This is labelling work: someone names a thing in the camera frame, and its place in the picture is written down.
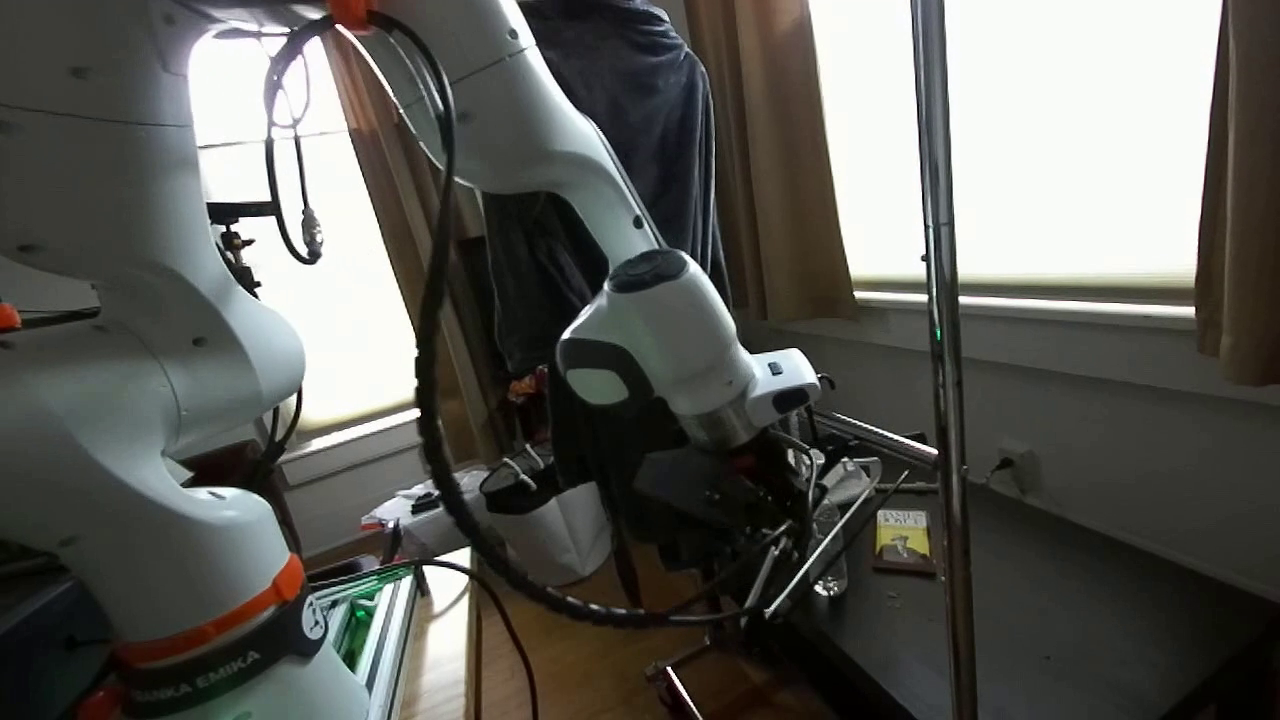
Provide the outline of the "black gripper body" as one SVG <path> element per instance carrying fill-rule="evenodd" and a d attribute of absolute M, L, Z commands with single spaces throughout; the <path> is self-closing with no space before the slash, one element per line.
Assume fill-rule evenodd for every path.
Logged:
<path fill-rule="evenodd" d="M 686 445 L 642 459 L 625 522 L 669 571 L 711 579 L 756 562 L 773 533 L 801 533 L 810 491 L 777 435 L 756 435 L 746 449 Z"/>

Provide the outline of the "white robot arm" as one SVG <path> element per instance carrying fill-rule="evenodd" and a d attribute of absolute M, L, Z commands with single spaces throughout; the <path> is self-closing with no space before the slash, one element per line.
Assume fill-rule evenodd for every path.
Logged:
<path fill-rule="evenodd" d="M 0 252 L 93 283 L 100 312 L 0 350 L 0 533 L 58 558 L 113 620 L 93 720 L 369 720 L 271 509 L 180 480 L 190 449 L 305 377 L 296 334 L 234 282 L 203 210 L 190 58 L 221 25 L 389 25 L 420 45 L 440 96 L 369 54 L 420 150 L 482 193 L 567 202 L 610 261 L 558 350 L 582 402 L 655 395 L 687 441 L 742 449 L 815 395 L 815 370 L 736 341 L 515 0 L 5 0 Z"/>

